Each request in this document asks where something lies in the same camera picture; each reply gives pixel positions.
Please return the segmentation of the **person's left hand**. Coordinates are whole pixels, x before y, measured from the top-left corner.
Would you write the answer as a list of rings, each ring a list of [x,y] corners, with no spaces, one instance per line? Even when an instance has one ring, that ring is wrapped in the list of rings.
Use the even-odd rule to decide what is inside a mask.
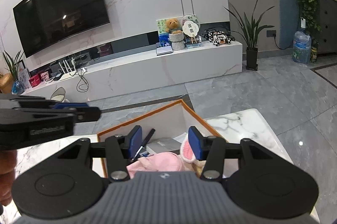
[[[15,180],[17,151],[1,151],[0,161],[0,202],[7,206],[12,201],[11,189]]]

